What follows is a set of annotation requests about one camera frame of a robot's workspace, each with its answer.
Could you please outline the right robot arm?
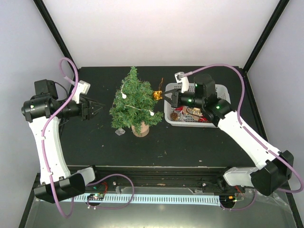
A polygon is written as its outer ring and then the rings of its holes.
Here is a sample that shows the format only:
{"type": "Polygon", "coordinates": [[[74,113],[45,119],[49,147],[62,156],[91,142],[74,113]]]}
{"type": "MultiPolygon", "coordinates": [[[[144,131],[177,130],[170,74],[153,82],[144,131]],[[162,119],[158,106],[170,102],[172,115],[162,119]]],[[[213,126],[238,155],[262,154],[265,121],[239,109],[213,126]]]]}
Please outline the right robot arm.
{"type": "Polygon", "coordinates": [[[253,161],[253,167],[231,167],[216,179],[220,191],[232,186],[246,186],[271,195],[291,178],[294,157],[281,152],[257,134],[238,116],[229,101],[218,95],[218,85],[208,74],[194,77],[194,91],[188,80],[180,81],[181,88],[165,91],[162,97],[172,108],[198,108],[203,117],[229,135],[253,161]]]}

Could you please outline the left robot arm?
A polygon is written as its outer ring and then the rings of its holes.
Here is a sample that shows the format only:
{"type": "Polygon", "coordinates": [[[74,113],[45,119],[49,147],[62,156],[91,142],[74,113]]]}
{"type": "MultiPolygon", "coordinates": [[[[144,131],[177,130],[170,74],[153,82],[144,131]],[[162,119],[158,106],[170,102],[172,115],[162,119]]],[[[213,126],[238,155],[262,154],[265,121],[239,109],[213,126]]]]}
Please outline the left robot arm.
{"type": "Polygon", "coordinates": [[[90,84],[79,81],[76,93],[69,103],[59,100],[55,82],[39,80],[34,83],[35,95],[25,101],[21,109],[25,120],[34,135],[40,162],[40,184],[34,189],[36,198],[55,203],[84,194],[86,185],[98,189],[101,176],[96,174],[95,166],[89,166],[71,174],[64,160],[59,137],[59,124],[62,119],[79,116],[90,120],[99,112],[103,104],[86,97],[90,84]]]}

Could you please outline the white plastic basket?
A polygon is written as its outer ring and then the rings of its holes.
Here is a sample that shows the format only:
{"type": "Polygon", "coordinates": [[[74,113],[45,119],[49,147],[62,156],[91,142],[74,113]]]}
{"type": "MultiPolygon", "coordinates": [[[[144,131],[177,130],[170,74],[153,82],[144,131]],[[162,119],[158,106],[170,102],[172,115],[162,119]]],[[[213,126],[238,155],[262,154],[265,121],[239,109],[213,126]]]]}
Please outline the white plastic basket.
{"type": "MultiPolygon", "coordinates": [[[[215,87],[218,98],[227,100],[229,103],[231,103],[228,89],[224,85],[219,84],[215,84],[215,87]]],[[[193,117],[192,115],[183,112],[182,107],[172,108],[167,101],[164,102],[164,118],[166,122],[172,126],[215,128],[212,123],[206,122],[204,120],[199,120],[197,117],[193,117]]]]}

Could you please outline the gold gift box ornament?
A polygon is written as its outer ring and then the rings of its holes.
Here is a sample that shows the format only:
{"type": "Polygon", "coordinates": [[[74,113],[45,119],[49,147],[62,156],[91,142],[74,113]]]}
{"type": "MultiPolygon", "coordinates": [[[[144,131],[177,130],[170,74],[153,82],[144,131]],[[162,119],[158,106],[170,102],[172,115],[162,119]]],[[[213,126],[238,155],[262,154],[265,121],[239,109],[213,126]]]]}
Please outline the gold gift box ornament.
{"type": "Polygon", "coordinates": [[[161,82],[159,83],[158,90],[156,90],[156,91],[153,92],[153,99],[155,101],[159,101],[159,100],[163,99],[163,97],[162,97],[162,84],[163,84],[163,80],[164,80],[164,78],[161,79],[161,82]]]}

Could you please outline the clear battery box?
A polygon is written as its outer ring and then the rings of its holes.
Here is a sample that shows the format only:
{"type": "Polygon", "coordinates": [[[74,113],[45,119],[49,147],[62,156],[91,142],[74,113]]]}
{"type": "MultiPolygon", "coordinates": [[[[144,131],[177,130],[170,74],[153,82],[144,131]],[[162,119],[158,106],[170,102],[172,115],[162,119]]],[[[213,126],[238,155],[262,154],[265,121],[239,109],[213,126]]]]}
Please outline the clear battery box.
{"type": "Polygon", "coordinates": [[[121,136],[121,135],[125,134],[125,130],[122,129],[122,128],[119,128],[119,129],[117,129],[117,130],[115,131],[115,133],[116,133],[117,135],[121,136]]]}

